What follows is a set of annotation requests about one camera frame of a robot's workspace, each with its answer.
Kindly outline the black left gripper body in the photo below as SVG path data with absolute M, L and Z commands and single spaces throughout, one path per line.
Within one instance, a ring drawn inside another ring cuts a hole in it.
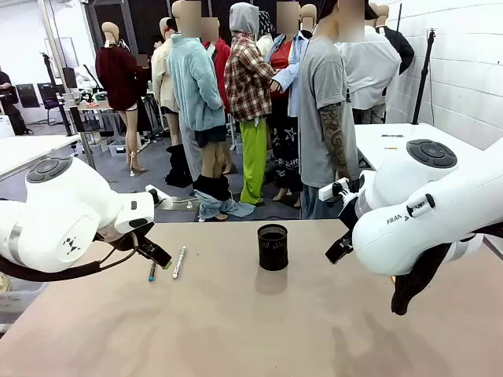
M 138 227 L 118 230 L 113 223 L 110 223 L 97 230 L 94 242 L 108 243 L 118 251 L 129 251 L 138 246 L 141 253 L 151 254 L 157 249 L 157 245 L 147 237 L 147 234 L 154 226 L 154 223 L 134 221 L 134 224 L 138 225 Z

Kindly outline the tattooed right forearm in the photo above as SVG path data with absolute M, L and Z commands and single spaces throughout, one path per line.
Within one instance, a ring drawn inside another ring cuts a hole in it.
M 351 175 L 347 166 L 346 144 L 341 124 L 341 108 L 341 103 L 329 104 L 319 110 L 319 115 L 324 143 L 335 169 L 334 176 L 349 179 Z

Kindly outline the black mesh pen holder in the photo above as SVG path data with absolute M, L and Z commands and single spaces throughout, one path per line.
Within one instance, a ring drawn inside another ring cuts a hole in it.
M 288 230 L 279 224 L 266 224 L 257 232 L 259 265 L 267 271 L 281 271 L 288 266 Z

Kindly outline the large white table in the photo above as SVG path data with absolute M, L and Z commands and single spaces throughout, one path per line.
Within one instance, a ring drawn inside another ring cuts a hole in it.
M 393 176 L 420 175 L 437 180 L 456 170 L 469 178 L 480 174 L 503 176 L 503 137 L 481 150 L 427 123 L 364 124 L 357 125 L 355 132 L 358 150 L 365 161 L 374 170 L 383 168 Z M 381 137 L 382 134 L 402 134 L 404 137 Z M 429 140 L 446 146 L 457 157 L 457 164 L 438 168 L 414 159 L 407 150 L 407 143 L 414 140 Z M 398 150 L 385 150 L 385 147 L 398 147 Z

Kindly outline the clear plastic storage bin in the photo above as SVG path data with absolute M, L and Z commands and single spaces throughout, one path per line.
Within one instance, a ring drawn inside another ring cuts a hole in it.
M 0 313 L 22 313 L 49 285 L 11 276 L 8 279 L 9 290 L 0 292 Z

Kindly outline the white table with grey legs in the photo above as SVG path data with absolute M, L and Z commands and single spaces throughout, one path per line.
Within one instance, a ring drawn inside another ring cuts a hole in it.
M 48 159 L 50 154 L 81 141 L 79 135 L 15 136 L 0 139 L 0 181 L 31 168 L 29 176 L 37 182 L 47 181 L 64 173 L 72 165 L 72 157 Z

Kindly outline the mannequin in white shirt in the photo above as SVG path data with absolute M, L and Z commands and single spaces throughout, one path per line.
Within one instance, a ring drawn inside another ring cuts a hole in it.
M 355 124 L 381 124 L 395 93 L 401 57 L 385 35 L 374 27 L 377 5 L 367 2 L 364 38 L 339 42 L 348 81 L 348 96 Z

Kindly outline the black tripod stand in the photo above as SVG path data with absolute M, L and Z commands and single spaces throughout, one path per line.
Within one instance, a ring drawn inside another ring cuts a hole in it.
M 426 84 L 426 80 L 428 77 L 429 73 L 429 66 L 430 66 L 430 61 L 431 61 L 431 51 L 432 47 L 435 41 L 435 29 L 434 28 L 429 28 L 428 29 L 428 38 L 427 38 L 427 49 L 424 57 L 424 65 L 421 70 L 421 75 L 420 75 L 420 85 L 417 91 L 417 99 L 414 107 L 414 112 L 413 112 L 413 119 L 412 119 L 412 124 L 413 125 L 418 125 L 419 124 L 419 115 L 420 115 L 420 109 L 421 109 L 421 103 L 423 100 L 424 96 L 424 88 Z

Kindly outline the mannequin in maroon sweater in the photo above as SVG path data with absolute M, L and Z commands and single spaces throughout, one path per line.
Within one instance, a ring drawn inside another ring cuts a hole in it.
M 145 83 L 145 69 L 138 66 L 133 54 L 120 45 L 119 27 L 105 21 L 101 25 L 105 44 L 97 51 L 97 77 L 108 96 L 109 106 L 126 126 L 125 147 L 130 175 L 143 174 L 138 162 L 138 103 L 140 86 Z

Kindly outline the mannequin in cream jacket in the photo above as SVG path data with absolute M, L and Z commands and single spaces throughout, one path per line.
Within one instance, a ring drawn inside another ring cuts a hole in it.
M 164 17 L 160 20 L 160 33 L 163 38 L 152 55 L 152 89 L 156 103 L 167 113 L 167 125 L 173 146 L 182 143 L 179 126 L 179 107 L 174 98 L 172 78 L 167 70 L 167 58 L 171 50 L 171 36 L 178 32 L 176 20 Z

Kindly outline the mannequin in plaid shirt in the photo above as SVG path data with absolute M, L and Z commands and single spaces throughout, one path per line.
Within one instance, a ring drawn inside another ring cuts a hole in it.
M 266 169 L 266 117 L 272 112 L 270 81 L 272 67 L 264 61 L 256 42 L 259 8 L 237 2 L 229 9 L 232 35 L 230 54 L 224 71 L 229 110 L 240 126 L 243 141 L 244 184 L 240 201 L 263 204 Z

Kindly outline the mannequin in black jacket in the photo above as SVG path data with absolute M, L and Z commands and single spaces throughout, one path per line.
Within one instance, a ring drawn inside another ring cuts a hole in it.
M 388 39 L 401 57 L 402 62 L 399 69 L 399 74 L 401 75 L 413 62 L 415 55 L 413 47 L 400 31 L 393 30 L 386 25 L 389 16 L 389 7 L 387 5 L 377 6 L 376 14 L 378 16 L 376 20 L 376 31 Z

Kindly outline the person in black clothes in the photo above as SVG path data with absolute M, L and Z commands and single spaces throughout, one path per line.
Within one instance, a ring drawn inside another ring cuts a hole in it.
M 24 119 L 15 104 L 18 102 L 17 92 L 9 76 L 0 68 L 0 102 L 5 114 L 9 117 L 15 135 L 33 134 L 25 125 Z

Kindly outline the mannequin in red jacket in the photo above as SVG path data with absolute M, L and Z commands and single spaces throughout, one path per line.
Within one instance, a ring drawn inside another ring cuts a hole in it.
M 214 64 L 220 97 L 222 98 L 226 114 L 229 114 L 224 73 L 230 54 L 230 47 L 219 35 L 220 23 L 217 17 L 202 17 L 201 21 L 201 43 Z

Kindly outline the metal floor base plate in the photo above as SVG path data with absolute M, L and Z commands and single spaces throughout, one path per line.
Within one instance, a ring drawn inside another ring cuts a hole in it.
M 158 210 L 175 210 L 175 211 L 197 211 L 200 206 L 200 201 L 196 197 L 176 197 L 171 196 L 163 198 L 156 205 Z

